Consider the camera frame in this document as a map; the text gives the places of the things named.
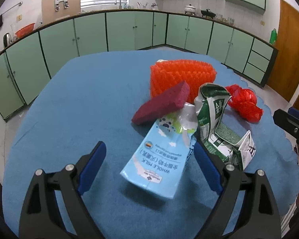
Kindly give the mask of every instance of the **round table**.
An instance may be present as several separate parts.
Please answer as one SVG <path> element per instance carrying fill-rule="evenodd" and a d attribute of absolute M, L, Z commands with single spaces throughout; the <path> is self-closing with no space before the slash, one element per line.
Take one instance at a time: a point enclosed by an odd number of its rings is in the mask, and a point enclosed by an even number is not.
<path fill-rule="evenodd" d="M 222 86 L 247 83 L 217 60 L 181 51 L 104 52 L 70 60 L 43 89 L 24 118 L 5 168 L 2 204 L 5 221 L 18 234 L 23 200 L 36 169 L 60 171 L 91 152 L 99 140 L 107 155 L 83 201 L 107 239 L 194 238 L 213 208 L 217 195 L 209 189 L 194 157 L 185 170 L 174 199 L 154 197 L 130 184 L 120 171 L 150 126 L 134 126 L 131 118 L 149 99 L 150 66 L 158 59 L 209 62 Z M 279 214 L 284 215 L 299 192 L 297 155 L 275 126 L 270 109 L 258 98 L 264 115 L 258 124 L 242 120 L 227 106 L 223 121 L 243 136 L 251 130 L 256 155 L 246 172 L 263 169 L 271 183 Z M 75 233 L 61 193 L 57 200 L 65 226 Z M 233 229 L 240 192 L 225 232 Z"/>

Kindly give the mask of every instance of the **red mesh bag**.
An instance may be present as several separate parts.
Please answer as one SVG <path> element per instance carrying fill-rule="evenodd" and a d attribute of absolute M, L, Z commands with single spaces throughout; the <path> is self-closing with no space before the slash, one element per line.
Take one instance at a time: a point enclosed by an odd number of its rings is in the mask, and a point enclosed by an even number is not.
<path fill-rule="evenodd" d="M 239 112 L 239 115 L 249 122 L 257 123 L 262 118 L 263 110 L 257 107 L 257 96 L 250 89 L 242 89 L 237 84 L 227 86 L 232 98 L 228 104 Z"/>
<path fill-rule="evenodd" d="M 204 83 L 214 82 L 217 74 L 209 63 L 183 59 L 156 62 L 150 70 L 151 98 L 185 80 L 190 87 L 187 102 L 192 104 L 199 87 Z"/>

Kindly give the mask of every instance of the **orange scrubber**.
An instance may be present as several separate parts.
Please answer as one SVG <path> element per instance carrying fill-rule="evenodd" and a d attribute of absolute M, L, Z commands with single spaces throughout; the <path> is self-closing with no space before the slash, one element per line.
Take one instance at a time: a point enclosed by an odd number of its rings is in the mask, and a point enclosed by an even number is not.
<path fill-rule="evenodd" d="M 185 80 L 190 92 L 187 102 L 194 103 L 199 87 L 214 82 L 217 72 L 209 63 L 196 60 L 169 60 L 151 66 L 150 94 L 155 97 Z"/>

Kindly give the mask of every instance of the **kitchen counter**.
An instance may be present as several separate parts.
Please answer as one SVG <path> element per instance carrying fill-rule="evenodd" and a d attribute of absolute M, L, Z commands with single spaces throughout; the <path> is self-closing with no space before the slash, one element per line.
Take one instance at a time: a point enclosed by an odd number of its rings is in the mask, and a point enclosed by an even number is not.
<path fill-rule="evenodd" d="M 171 13 L 171 12 L 165 12 L 165 11 L 156 11 L 156 10 L 146 10 L 146 9 L 112 9 L 112 10 L 100 10 L 100 11 L 91 11 L 91 12 L 83 12 L 83 13 L 78 13 L 74 16 L 70 16 L 70 17 L 66 17 L 66 18 L 62 18 L 60 20 L 57 20 L 57 21 L 54 21 L 52 23 L 49 23 L 49 24 L 46 24 L 46 25 L 43 25 L 43 26 L 40 26 L 38 28 L 36 28 L 35 30 L 33 30 L 32 32 L 28 33 L 27 35 L 23 36 L 22 38 L 18 39 L 17 41 L 15 41 L 14 43 L 10 44 L 7 48 L 11 47 L 12 45 L 14 45 L 15 43 L 19 42 L 20 40 L 30 36 L 31 34 L 33 33 L 36 33 L 40 30 L 43 30 L 45 28 L 48 28 L 52 25 L 55 25 L 55 24 L 58 24 L 58 23 L 61 23 L 61 22 L 64 22 L 64 21 L 67 21 L 67 20 L 70 20 L 70 19 L 75 19 L 75 18 L 78 18 L 78 17 L 83 17 L 83 16 L 88 16 L 88 15 L 94 15 L 94 14 L 99 14 L 99 13 L 107 13 L 107 12 L 120 12 L 120 11 L 144 11 L 144 12 L 160 12 L 160 13 L 167 13 L 167 14 L 173 14 L 173 15 L 185 15 L 185 16 L 189 16 L 189 17 L 195 17 L 195 18 L 199 18 L 199 19 L 204 19 L 204 20 L 207 20 L 207 21 L 212 21 L 212 22 L 215 22 L 215 23 L 219 23 L 219 24 L 222 24 L 222 25 L 226 25 L 226 26 L 229 26 L 233 29 L 237 29 L 239 31 L 242 31 L 252 37 L 255 37 L 257 39 L 259 39 L 260 41 L 262 41 L 263 43 L 267 44 L 268 46 L 274 48 L 274 46 L 270 43 L 268 43 L 267 41 L 255 36 L 254 34 L 251 34 L 241 28 L 238 28 L 238 27 L 235 27 L 235 26 L 232 26 L 230 24 L 227 24 L 227 23 L 224 23 L 224 22 L 221 22 L 221 21 L 218 21 L 218 20 L 213 20 L 213 19 L 205 19 L 205 18 L 202 18 L 202 17 L 199 17 L 199 16 L 194 16 L 194 15 L 186 15 L 186 14 L 183 14 L 183 13 Z"/>

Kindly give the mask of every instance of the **blue gripper pad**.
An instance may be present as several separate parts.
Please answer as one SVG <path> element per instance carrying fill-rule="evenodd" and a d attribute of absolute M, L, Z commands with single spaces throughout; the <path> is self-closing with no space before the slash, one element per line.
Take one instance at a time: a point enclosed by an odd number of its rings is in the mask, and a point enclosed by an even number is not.
<path fill-rule="evenodd" d="M 104 159 L 106 156 L 106 145 L 104 142 L 101 142 L 100 145 L 93 152 L 88 163 L 82 170 L 79 176 L 79 187 L 77 192 L 80 195 L 83 195 L 84 192 L 88 191 L 91 188 L 91 185 L 94 181 L 97 172 L 99 171 Z"/>
<path fill-rule="evenodd" d="M 194 156 L 208 182 L 210 189 L 220 195 L 223 191 L 221 175 L 205 152 L 204 148 L 198 142 L 194 145 Z"/>

